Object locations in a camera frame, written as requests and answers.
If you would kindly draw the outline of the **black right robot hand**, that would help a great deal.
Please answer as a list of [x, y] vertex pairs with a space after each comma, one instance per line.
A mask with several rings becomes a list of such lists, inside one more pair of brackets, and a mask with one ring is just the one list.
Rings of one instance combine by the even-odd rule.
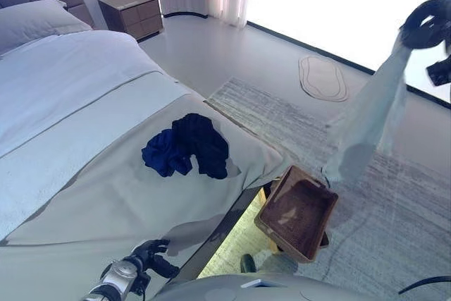
[[445, 42], [450, 48], [450, 0], [428, 0], [416, 7], [401, 27], [402, 43], [427, 49]]

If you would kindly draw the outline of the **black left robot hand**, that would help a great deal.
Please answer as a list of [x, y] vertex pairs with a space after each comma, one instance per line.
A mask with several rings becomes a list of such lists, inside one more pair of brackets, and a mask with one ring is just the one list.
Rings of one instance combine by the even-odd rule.
[[151, 269], [164, 278], [175, 278], [180, 268], [161, 256], [166, 253], [169, 244], [170, 240], [167, 239], [147, 240], [132, 251], [132, 256], [141, 261], [143, 271]]

